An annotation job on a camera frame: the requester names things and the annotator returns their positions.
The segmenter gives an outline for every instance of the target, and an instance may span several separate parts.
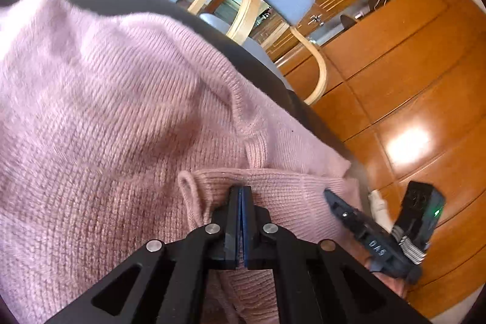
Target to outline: chair seat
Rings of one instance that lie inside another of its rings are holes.
[[[226,34],[229,31],[230,25],[213,14],[203,13],[199,15],[199,17],[201,18],[201,20],[204,20],[213,28],[216,28],[218,31],[224,34]],[[267,55],[265,50],[263,50],[262,46],[260,46],[257,42],[255,42],[251,38],[247,38],[241,46],[246,51],[248,51],[252,56],[254,56],[257,60],[259,60],[263,65],[265,65],[268,69],[270,69],[272,73],[276,75],[280,80],[282,80],[283,84],[288,90],[293,91],[287,79],[283,76],[281,71],[275,66],[274,62],[270,59],[270,57]]]

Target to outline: pink blanket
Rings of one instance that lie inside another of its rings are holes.
[[[0,9],[0,295],[21,324],[145,241],[208,223],[235,183],[297,237],[356,252],[322,194],[360,206],[348,167],[168,17],[106,18],[66,0]],[[215,274],[205,315],[277,322],[271,272]]]

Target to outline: pink sweater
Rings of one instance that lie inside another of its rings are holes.
[[[0,9],[0,295],[21,324],[147,240],[208,223],[235,183],[297,237],[355,253],[322,193],[360,206],[348,167],[168,17],[106,18],[66,0]],[[214,273],[206,320],[277,322],[272,281]]]

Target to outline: silver rivet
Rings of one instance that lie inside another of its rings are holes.
[[[272,224],[271,222],[269,222],[268,224],[265,224],[263,226],[263,231],[267,234],[274,234],[278,230],[279,230],[279,227],[276,226],[275,224]]]
[[[332,240],[324,239],[321,242],[321,249],[324,251],[334,251],[336,250],[336,243],[334,243]]]
[[[221,227],[218,224],[208,224],[204,228],[207,233],[209,234],[217,234],[218,232],[221,231]]]
[[[162,248],[162,242],[159,240],[151,240],[147,243],[147,250],[153,253],[154,251],[159,251]]]

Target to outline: wooden floor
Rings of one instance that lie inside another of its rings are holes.
[[[322,47],[314,109],[365,164],[396,217],[409,180],[447,199],[408,300],[427,317],[486,281],[486,14],[471,0],[394,0]],[[302,98],[313,59],[282,69]]]

